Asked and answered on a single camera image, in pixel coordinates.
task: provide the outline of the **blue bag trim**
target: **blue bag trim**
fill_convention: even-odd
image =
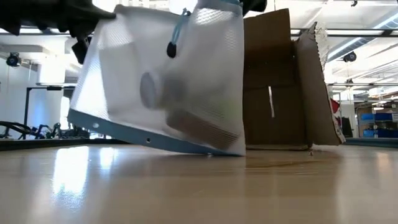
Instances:
[[[82,128],[95,130],[98,133],[112,136],[118,140],[140,146],[153,147],[172,152],[189,154],[212,154],[215,156],[241,156],[235,153],[201,146],[188,141],[171,138],[129,126],[116,124],[105,119],[82,113],[73,109],[69,110],[68,120]]]
[[[180,38],[182,25],[188,20],[189,16],[191,16],[191,12],[188,11],[187,8],[184,8],[180,16],[180,20],[174,28],[172,40],[170,41],[171,43],[177,44],[178,38]]]

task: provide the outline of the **table surface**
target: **table surface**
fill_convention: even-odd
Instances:
[[[0,152],[1,223],[398,223],[398,151]]]

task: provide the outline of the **security camera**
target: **security camera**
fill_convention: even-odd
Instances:
[[[347,84],[353,84],[353,83],[354,83],[354,81],[353,81],[353,79],[352,79],[352,78],[350,78],[350,79],[347,79],[347,80],[346,80],[346,83],[347,83]]]
[[[7,58],[6,63],[10,67],[20,67],[22,60],[19,57],[19,53],[10,53],[10,56]]]
[[[343,57],[344,62],[355,62],[355,60],[356,54],[354,52],[351,52]]]

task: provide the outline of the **bag handle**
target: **bag handle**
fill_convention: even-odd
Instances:
[[[180,38],[181,28],[185,21],[187,21],[188,17],[191,16],[191,12],[184,8],[182,14],[180,16],[180,20],[178,21],[177,25],[174,28],[172,40],[169,42],[167,46],[167,55],[170,58],[175,58],[177,55],[177,41]]]

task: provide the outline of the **blue bin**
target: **blue bin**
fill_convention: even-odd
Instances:
[[[363,121],[373,120],[373,114],[362,114],[361,120],[363,120]]]
[[[363,136],[364,137],[374,137],[374,130],[363,130]]]
[[[377,136],[379,138],[392,138],[394,132],[392,130],[387,129],[377,129]]]
[[[374,115],[374,119],[376,121],[392,121],[391,113],[376,113]]]

